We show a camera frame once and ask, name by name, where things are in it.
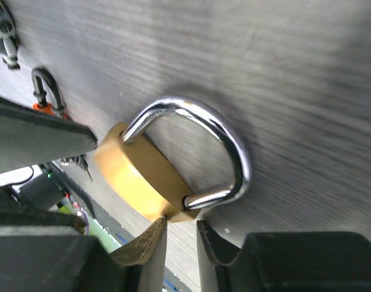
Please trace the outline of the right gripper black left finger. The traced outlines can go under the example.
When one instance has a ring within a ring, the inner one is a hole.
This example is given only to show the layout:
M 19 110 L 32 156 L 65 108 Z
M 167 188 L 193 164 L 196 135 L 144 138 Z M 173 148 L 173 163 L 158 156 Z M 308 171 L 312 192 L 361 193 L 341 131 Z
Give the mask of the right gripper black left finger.
M 67 226 L 0 225 L 0 291 L 160 291 L 167 220 L 113 252 Z

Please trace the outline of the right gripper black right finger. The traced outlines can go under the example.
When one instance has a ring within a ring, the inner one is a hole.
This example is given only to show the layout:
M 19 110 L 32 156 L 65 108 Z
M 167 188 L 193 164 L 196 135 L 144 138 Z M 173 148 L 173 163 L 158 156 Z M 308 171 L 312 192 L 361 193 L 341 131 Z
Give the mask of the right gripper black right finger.
M 256 232 L 237 247 L 196 223 L 201 291 L 371 291 L 371 242 L 354 232 Z

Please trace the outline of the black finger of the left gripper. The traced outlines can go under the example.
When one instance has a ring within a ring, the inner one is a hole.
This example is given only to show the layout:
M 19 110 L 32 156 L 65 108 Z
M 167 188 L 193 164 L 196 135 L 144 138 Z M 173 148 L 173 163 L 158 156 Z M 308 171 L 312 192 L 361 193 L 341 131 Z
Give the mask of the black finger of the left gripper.
M 0 97 L 0 173 L 95 150 L 90 128 Z

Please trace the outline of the large brass padlock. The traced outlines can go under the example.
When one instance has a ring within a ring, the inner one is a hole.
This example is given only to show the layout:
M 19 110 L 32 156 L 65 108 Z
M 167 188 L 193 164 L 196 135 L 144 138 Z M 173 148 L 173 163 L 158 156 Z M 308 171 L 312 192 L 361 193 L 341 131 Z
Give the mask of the large brass padlock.
M 232 182 L 195 194 L 170 161 L 144 137 L 145 130 L 167 116 L 188 119 L 207 130 L 225 149 L 233 166 Z M 241 198 L 250 188 L 252 162 L 244 140 L 217 110 L 191 97 L 163 96 L 142 109 L 130 123 L 109 130 L 94 161 L 110 187 L 150 221 L 192 221 L 201 210 Z

